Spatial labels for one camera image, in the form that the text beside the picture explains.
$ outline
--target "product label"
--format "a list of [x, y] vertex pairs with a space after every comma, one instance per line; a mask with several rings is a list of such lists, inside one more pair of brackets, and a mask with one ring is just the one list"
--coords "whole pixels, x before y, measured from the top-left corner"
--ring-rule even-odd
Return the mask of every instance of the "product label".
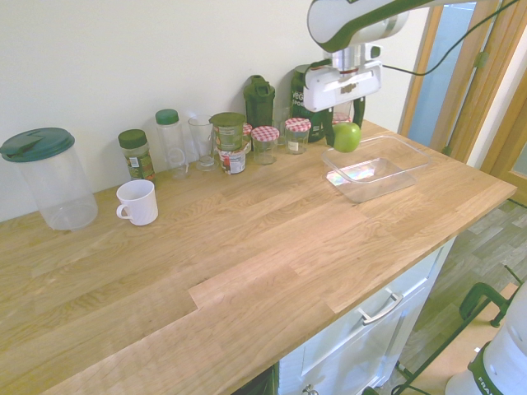
[[289, 148], [289, 151], [298, 151], [297, 142], [287, 142], [287, 147]]
[[131, 156], [129, 159], [130, 159], [130, 165], [132, 167], [139, 167], [139, 160], [138, 160], [138, 158], [134, 158], [133, 156]]
[[222, 151], [236, 151], [241, 148], [243, 140], [242, 125], [239, 126], [215, 126], [216, 145]]
[[131, 156], [126, 159], [128, 164], [128, 172], [132, 179], [149, 179], [154, 182], [156, 173], [154, 172], [154, 165], [150, 152], [147, 151], [141, 156]]
[[220, 154], [220, 158], [227, 174], [238, 174], [245, 170], [245, 152], [233, 156]]

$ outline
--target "glass jar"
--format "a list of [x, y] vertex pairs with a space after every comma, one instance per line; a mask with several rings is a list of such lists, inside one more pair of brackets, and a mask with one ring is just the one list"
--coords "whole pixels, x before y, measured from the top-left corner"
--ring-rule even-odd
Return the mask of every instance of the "glass jar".
[[260, 126], [251, 133], [254, 144], [254, 162], [271, 165], [277, 160], [277, 146], [280, 132], [272, 126]]
[[251, 125], [249, 125], [248, 123], [244, 123], [244, 137], [243, 137], [243, 141], [244, 141], [244, 146], [245, 147], [247, 147], [245, 145], [245, 143], [249, 143], [249, 147], [247, 148], [249, 151], [253, 150], [252, 139], [250, 138], [250, 133], [252, 131], [253, 131], [253, 127]]
[[189, 174], [185, 155], [183, 129], [175, 109], [162, 109], [156, 113], [159, 141], [165, 154], [166, 168], [174, 179], [184, 179]]
[[305, 118], [290, 118], [286, 121], [286, 152], [300, 155], [307, 150], [311, 122]]
[[119, 134], [119, 145], [123, 149], [132, 179], [148, 179], [156, 183], [156, 172], [150, 157], [147, 135], [141, 129], [130, 129]]

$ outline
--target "green lid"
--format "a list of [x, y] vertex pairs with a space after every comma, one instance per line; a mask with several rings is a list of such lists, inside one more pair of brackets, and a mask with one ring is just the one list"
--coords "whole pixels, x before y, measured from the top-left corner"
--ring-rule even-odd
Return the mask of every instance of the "green lid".
[[141, 129], [130, 129], [119, 134], [119, 145], [127, 150], [139, 148], [148, 143], [147, 135]]
[[300, 74], [303, 76], [305, 72], [307, 72], [307, 69], [309, 68], [309, 64], [301, 64], [300, 66], [295, 67], [295, 73]]
[[11, 137], [0, 147], [2, 158], [10, 162], [34, 162], [56, 156], [75, 142], [61, 128], [41, 128]]
[[209, 119], [210, 123], [216, 126], [236, 126], [243, 125], [245, 116], [239, 113], [219, 113]]
[[162, 109], [156, 112], [156, 122], [159, 125], [171, 125], [180, 120], [180, 116], [175, 109]]

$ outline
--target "spice jar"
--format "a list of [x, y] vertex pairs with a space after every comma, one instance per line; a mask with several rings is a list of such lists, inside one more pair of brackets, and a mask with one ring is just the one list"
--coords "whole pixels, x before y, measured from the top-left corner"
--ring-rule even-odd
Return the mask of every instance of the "spice jar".
[[260, 126], [251, 133], [254, 144], [254, 161], [258, 165], [271, 165], [276, 162], [276, 151], [280, 132], [272, 126]]
[[127, 130], [120, 133], [118, 139], [126, 158], [130, 177], [132, 179], [148, 179], [155, 183], [156, 173], [145, 132], [140, 129]]
[[286, 121], [286, 152], [300, 155], [307, 149], [311, 122], [305, 118], [290, 118]]

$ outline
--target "checkered jar lid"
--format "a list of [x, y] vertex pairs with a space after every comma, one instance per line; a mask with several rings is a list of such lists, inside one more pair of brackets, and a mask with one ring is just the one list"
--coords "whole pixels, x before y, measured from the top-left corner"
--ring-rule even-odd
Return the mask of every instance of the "checkered jar lid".
[[248, 123], [244, 123], [244, 136], [250, 136], [250, 133], [252, 132], [253, 127], [250, 126]]
[[352, 119], [350, 118], [350, 116], [345, 113], [333, 113], [333, 121], [332, 121], [333, 125], [336, 125], [337, 123], [341, 123], [341, 122], [351, 122], [351, 121]]
[[311, 129], [311, 121], [305, 118], [290, 118], [286, 121], [286, 129], [292, 132], [307, 132]]
[[254, 140], [259, 142], [273, 142], [278, 139], [280, 132], [272, 126], [258, 126], [251, 133]]

